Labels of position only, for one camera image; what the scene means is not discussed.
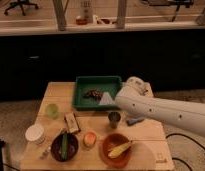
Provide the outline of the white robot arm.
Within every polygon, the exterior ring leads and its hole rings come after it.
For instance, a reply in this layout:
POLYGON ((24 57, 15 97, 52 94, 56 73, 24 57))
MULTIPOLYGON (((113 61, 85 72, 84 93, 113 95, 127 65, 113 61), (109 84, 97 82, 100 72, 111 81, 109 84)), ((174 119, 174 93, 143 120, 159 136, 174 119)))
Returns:
POLYGON ((129 77, 115 97, 116 105, 136 118, 143 116, 205 137, 205 104, 147 96, 147 85, 129 77))

